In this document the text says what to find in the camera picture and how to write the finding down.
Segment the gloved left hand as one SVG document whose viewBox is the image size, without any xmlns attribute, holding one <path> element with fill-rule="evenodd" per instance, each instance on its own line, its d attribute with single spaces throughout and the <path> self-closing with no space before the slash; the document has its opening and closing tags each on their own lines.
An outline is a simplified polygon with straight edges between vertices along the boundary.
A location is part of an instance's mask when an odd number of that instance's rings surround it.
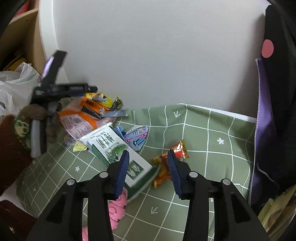
<svg viewBox="0 0 296 241">
<path fill-rule="evenodd" d="M 29 104 L 15 116 L 16 138 L 30 157 L 36 158 L 46 153 L 47 144 L 56 142 L 60 109 L 58 102 L 50 102 L 45 107 Z"/>
</svg>

